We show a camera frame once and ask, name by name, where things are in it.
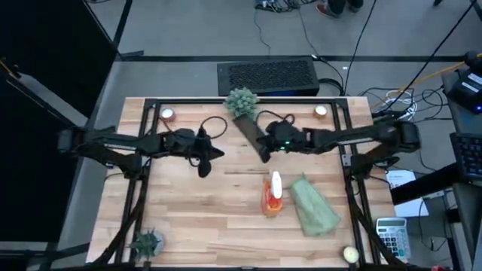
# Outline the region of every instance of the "calculator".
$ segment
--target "calculator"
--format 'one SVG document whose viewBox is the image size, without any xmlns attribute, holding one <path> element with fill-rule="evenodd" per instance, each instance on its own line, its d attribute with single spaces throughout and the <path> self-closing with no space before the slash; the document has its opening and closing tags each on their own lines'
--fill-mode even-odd
<svg viewBox="0 0 482 271">
<path fill-rule="evenodd" d="M 398 259 L 404 260 L 410 258 L 407 219 L 378 218 L 377 233 L 389 251 L 391 251 Z"/>
</svg>

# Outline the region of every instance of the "wooden table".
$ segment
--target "wooden table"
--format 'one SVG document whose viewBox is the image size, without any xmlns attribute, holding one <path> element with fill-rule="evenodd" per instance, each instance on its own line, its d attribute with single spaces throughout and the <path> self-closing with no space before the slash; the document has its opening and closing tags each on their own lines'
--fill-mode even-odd
<svg viewBox="0 0 482 271">
<path fill-rule="evenodd" d="M 126 99 L 118 133 L 137 136 L 144 100 Z M 352 125 L 371 125 L 366 98 L 347 100 Z M 260 108 L 280 115 L 294 114 L 296 127 L 334 129 L 331 110 L 320 120 L 312 115 L 314 106 L 315 103 L 294 105 L 287 101 L 286 104 L 263 104 Z M 263 164 L 223 105 L 200 103 L 169 107 L 177 116 L 172 129 L 184 127 L 197 131 L 201 121 L 212 115 L 224 117 L 229 127 L 221 138 L 213 140 L 213 145 L 226 154 L 212 161 L 212 172 L 206 178 L 199 178 L 197 169 L 183 158 L 153 160 L 142 228 L 155 228 L 166 240 L 164 252 L 151 259 L 153 266 L 348 266 L 340 252 L 355 243 L 337 148 L 322 155 L 275 153 Z M 260 127 L 275 119 L 263 114 Z M 212 120 L 205 128 L 213 136 L 222 130 L 223 124 Z M 159 125 L 157 131 L 165 129 Z M 375 143 L 359 145 L 358 151 L 365 152 L 374 146 Z M 261 185 L 264 179 L 270 179 L 273 171 L 280 172 L 284 187 L 304 172 L 341 217 L 338 227 L 325 236 L 305 237 L 287 190 L 283 194 L 285 207 L 281 214 L 277 218 L 264 217 Z M 384 178 L 382 171 L 373 171 L 372 175 Z M 96 259 L 119 230 L 127 185 L 128 180 L 121 175 L 105 182 L 87 262 Z M 373 219 L 395 216 L 389 187 L 372 179 L 365 185 Z M 362 227 L 361 231 L 365 255 L 371 262 L 368 238 Z M 126 248 L 125 259 L 129 253 Z"/>
</svg>

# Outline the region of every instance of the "green towel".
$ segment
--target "green towel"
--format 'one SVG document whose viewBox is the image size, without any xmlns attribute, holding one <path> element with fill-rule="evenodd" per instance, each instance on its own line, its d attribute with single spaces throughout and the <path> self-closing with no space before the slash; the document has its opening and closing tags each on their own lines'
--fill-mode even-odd
<svg viewBox="0 0 482 271">
<path fill-rule="evenodd" d="M 340 223 L 340 217 L 304 174 L 291 186 L 290 193 L 305 236 L 321 236 Z"/>
</svg>

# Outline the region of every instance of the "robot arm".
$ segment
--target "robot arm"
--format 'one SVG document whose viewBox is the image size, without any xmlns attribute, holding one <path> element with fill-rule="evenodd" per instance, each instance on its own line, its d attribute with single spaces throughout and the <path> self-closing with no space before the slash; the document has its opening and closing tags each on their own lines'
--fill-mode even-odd
<svg viewBox="0 0 482 271">
<path fill-rule="evenodd" d="M 224 155 L 224 152 L 211 145 L 211 139 L 202 127 L 197 135 L 191 129 L 149 133 L 143 137 L 119 135 L 114 132 L 113 126 L 93 131 L 79 127 L 66 129 L 59 135 L 58 149 L 64 153 L 94 159 L 103 165 L 114 164 L 122 170 L 125 178 L 142 177 L 143 156 L 154 159 L 167 156 L 198 159 L 198 174 L 204 178 L 211 172 L 210 160 Z M 135 153 L 119 154 L 112 149 Z"/>
<path fill-rule="evenodd" d="M 330 131 L 312 128 L 299 130 L 287 120 L 282 120 L 270 123 L 266 132 L 267 135 L 257 138 L 257 142 L 266 147 L 268 153 L 294 151 L 323 154 L 341 145 L 380 142 L 380 145 L 366 154 L 350 157 L 352 174 L 360 174 L 363 178 L 367 178 L 375 162 L 398 152 L 411 153 L 420 148 L 418 129 L 415 124 L 407 121 L 386 121 L 372 126 Z"/>
</svg>

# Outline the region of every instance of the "concrete floor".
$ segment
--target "concrete floor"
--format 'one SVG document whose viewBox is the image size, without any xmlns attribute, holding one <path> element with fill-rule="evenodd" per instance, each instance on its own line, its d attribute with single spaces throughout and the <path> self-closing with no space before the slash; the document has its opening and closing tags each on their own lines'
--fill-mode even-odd
<svg viewBox="0 0 482 271">
<path fill-rule="evenodd" d="M 91 5 L 106 32 L 112 37 L 117 27 L 124 0 Z M 322 55 L 351 55 L 367 18 L 373 0 L 357 14 L 346 12 L 339 20 L 320 16 L 316 4 L 305 5 L 300 13 L 275 14 L 258 12 L 258 23 L 264 40 L 276 55 L 308 55 L 308 45 L 300 23 L 303 16 L 307 34 Z M 358 55 L 423 56 L 430 55 L 468 7 L 468 1 L 444 1 L 437 8 L 432 1 L 378 1 L 371 21 L 361 40 Z M 258 39 L 253 23 L 252 1 L 240 0 L 137 0 L 134 1 L 119 51 L 144 50 L 150 56 L 266 55 L 267 48 Z M 479 30 L 482 22 L 474 11 L 462 21 L 441 48 L 439 55 L 460 55 L 467 50 L 482 49 Z M 116 62 L 99 100 L 95 127 L 116 125 L 125 97 L 128 96 L 217 96 L 216 62 Z M 332 65 L 346 76 L 349 63 Z M 423 75 L 429 75 L 453 63 L 431 63 Z M 418 72 L 419 62 L 355 62 L 349 77 L 347 93 L 351 96 L 369 87 L 400 87 Z M 336 74 L 322 63 L 316 63 L 319 78 L 335 78 Z M 416 87 L 437 89 L 439 78 Z M 383 91 L 374 94 L 385 96 Z M 321 86 L 319 96 L 336 96 L 332 87 Z M 373 105 L 377 98 L 369 95 Z M 429 99 L 438 102 L 436 97 Z M 419 103 L 420 108 L 428 105 Z M 417 120 L 430 116 L 431 109 L 416 114 Z M 448 108 L 439 117 L 449 117 Z M 423 141 L 423 157 L 428 166 L 441 168 L 454 161 L 448 135 L 454 131 L 451 121 L 429 121 L 419 125 Z M 427 172 L 416 154 L 401 154 L 397 166 Z M 59 249 L 90 241 L 93 223 L 102 193 L 105 169 L 85 160 L 78 176 Z M 447 247 L 431 252 L 420 244 L 418 236 L 410 238 L 413 258 L 420 266 L 450 266 Z M 85 255 L 57 261 L 54 266 L 80 265 Z"/>
</svg>

